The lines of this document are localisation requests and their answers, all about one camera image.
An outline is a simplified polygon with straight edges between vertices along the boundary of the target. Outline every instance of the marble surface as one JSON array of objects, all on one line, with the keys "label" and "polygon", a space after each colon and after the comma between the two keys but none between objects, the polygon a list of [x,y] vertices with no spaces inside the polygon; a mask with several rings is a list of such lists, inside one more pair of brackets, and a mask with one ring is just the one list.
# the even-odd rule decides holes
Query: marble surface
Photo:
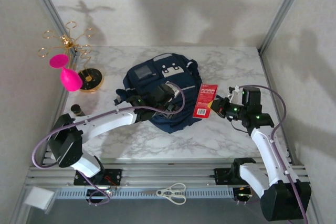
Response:
[{"label": "marble surface", "polygon": [[[115,90],[123,88],[122,80],[129,68],[164,52],[175,52],[196,60],[203,82],[219,84],[218,94],[221,96],[228,94],[229,86],[267,85],[257,49],[253,47],[95,47],[88,67],[103,73],[103,85],[95,93],[69,93],[65,113],[73,116],[70,107],[75,103],[85,114],[113,109]],[[269,92],[262,91],[261,103],[263,112],[269,113],[277,123]],[[242,128],[239,122],[233,123]],[[285,147],[282,133],[277,135]],[[227,120],[215,113],[211,113],[209,119],[172,134],[159,130],[150,122],[122,126],[91,139],[83,148],[100,158],[260,157],[247,134],[235,131]]]}]

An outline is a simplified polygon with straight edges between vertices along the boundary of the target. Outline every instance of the navy backpack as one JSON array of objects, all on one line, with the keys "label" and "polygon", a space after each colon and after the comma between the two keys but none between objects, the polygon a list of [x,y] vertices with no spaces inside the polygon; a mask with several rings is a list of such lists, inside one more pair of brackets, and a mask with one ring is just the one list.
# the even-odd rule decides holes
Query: navy backpack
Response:
[{"label": "navy backpack", "polygon": [[[150,122],[161,130],[172,133],[184,129],[201,119],[193,118],[193,112],[197,101],[202,80],[198,72],[198,64],[195,60],[188,60],[183,55],[161,54],[153,59],[132,67],[123,79],[125,89],[117,89],[116,93],[121,100],[115,100],[116,104],[125,101],[132,95],[142,95],[154,91],[160,84],[170,81],[178,85],[185,95],[184,109],[173,116],[156,115]],[[171,104],[178,107],[182,105],[182,96],[179,94]]]}]

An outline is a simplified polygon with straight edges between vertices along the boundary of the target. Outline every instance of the gold jewelry stand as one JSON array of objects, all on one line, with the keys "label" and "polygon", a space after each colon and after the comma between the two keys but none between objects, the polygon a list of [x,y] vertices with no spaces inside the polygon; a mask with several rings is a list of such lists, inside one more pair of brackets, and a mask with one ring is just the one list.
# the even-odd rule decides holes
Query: gold jewelry stand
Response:
[{"label": "gold jewelry stand", "polygon": [[79,45],[77,44],[77,40],[82,36],[92,37],[96,34],[96,30],[94,28],[88,28],[84,31],[83,34],[79,35],[76,39],[72,38],[70,35],[71,29],[75,28],[77,26],[77,23],[75,21],[70,21],[65,24],[65,27],[69,31],[69,36],[66,34],[63,34],[61,37],[55,36],[55,32],[53,30],[48,30],[43,33],[43,37],[46,39],[50,38],[56,38],[60,41],[60,45],[57,47],[51,47],[51,48],[45,48],[42,47],[37,51],[37,55],[44,58],[47,56],[52,50],[54,49],[64,49],[63,54],[67,55],[69,57],[69,65],[68,68],[75,69],[76,64],[72,64],[72,54],[69,53],[70,49],[74,49],[75,52],[80,52],[80,58],[86,59],[87,61],[83,65],[83,70],[80,70],[78,72],[79,77],[83,81],[83,85],[80,88],[80,91],[82,92],[94,92],[103,83],[103,76],[101,72],[96,68],[86,68],[86,64],[90,61],[91,57],[88,56],[89,53],[92,52],[92,46],[91,45]]}]

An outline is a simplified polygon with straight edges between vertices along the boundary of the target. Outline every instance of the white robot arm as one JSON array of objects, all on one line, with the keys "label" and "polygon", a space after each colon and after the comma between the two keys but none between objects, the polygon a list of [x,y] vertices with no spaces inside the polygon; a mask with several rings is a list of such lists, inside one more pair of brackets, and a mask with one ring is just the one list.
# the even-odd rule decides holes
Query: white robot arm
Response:
[{"label": "white robot arm", "polygon": [[58,166],[73,167],[86,177],[91,178],[94,184],[98,183],[104,176],[104,168],[97,157],[82,150],[82,144],[104,132],[123,125],[146,121],[156,115],[155,111],[145,109],[145,107],[160,109],[160,111],[171,110],[170,114],[178,113],[182,108],[175,111],[178,108],[170,106],[169,102],[179,94],[179,90],[172,89],[171,86],[166,83],[143,97],[134,95],[115,106],[113,113],[83,114],[75,119],[71,118],[69,114],[60,116],[53,130],[65,125],[73,124],[74,126],[55,133],[48,140],[48,145]]},{"label": "white robot arm", "polygon": [[220,117],[229,121],[241,121],[242,126],[258,147],[264,161],[267,175],[252,158],[237,158],[232,163],[225,179],[245,181],[260,197],[260,206],[268,221],[302,219],[295,195],[298,191],[300,203],[307,210],[311,188],[308,182],[301,182],[288,163],[282,148],[273,135],[274,123],[269,114],[262,113],[261,93],[258,88],[243,88],[242,105],[233,104],[229,98],[214,100],[209,107]]},{"label": "white robot arm", "polygon": [[[128,102],[122,102],[115,107],[116,110],[121,108],[129,108],[132,105]],[[90,139],[98,136],[104,132],[111,131],[115,128],[118,128],[123,125],[130,125],[136,122],[136,113],[134,110],[126,110],[122,112],[113,113],[102,118],[98,118],[94,121],[89,121],[90,118],[99,115],[100,113],[93,115],[85,115],[84,118],[88,120],[87,123],[77,126],[79,131],[83,131],[82,134],[82,143],[86,143]],[[74,123],[77,121],[82,121],[83,118],[78,117],[74,120]],[[88,178],[96,175],[101,170],[101,164],[98,160],[88,154],[86,151],[82,150],[83,155],[81,158],[71,165],[72,168],[82,172]]]},{"label": "white robot arm", "polygon": [[[49,139],[48,144],[59,167],[71,166],[90,178],[94,184],[99,183],[104,176],[104,168],[98,158],[82,150],[82,143],[117,127],[148,120],[155,114],[148,109],[136,109],[138,105],[166,109],[169,102],[176,97],[176,91],[165,84],[159,86],[158,90],[159,92],[147,101],[142,97],[134,96],[116,106],[115,113],[106,116],[83,115],[76,119],[72,119],[69,114],[61,116],[54,126],[55,129],[67,124],[76,124],[77,121],[87,121],[60,131]],[[243,105],[233,104],[229,98],[221,97],[209,104],[209,107],[220,117],[227,118],[229,121],[242,122],[241,124],[256,143],[267,171],[265,175],[252,158],[238,158],[234,160],[230,172],[225,176],[231,180],[243,180],[251,186],[260,197],[261,209],[267,220],[299,219],[301,214],[291,190],[288,175],[300,191],[305,210],[311,189],[308,183],[300,182],[276,137],[272,139],[274,124],[269,114],[262,113],[260,96],[259,89],[245,88]],[[132,106],[135,106],[134,109],[123,111],[123,108]]]}]

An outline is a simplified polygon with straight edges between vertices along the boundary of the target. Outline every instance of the red tag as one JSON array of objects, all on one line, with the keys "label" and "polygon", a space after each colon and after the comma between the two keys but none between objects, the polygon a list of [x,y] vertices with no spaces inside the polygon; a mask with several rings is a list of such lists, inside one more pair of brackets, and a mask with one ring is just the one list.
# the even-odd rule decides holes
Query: red tag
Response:
[{"label": "red tag", "polygon": [[210,116],[211,109],[208,108],[208,104],[212,102],[217,93],[218,85],[216,84],[202,84],[199,89],[196,106],[194,109],[194,118],[208,118]]}]

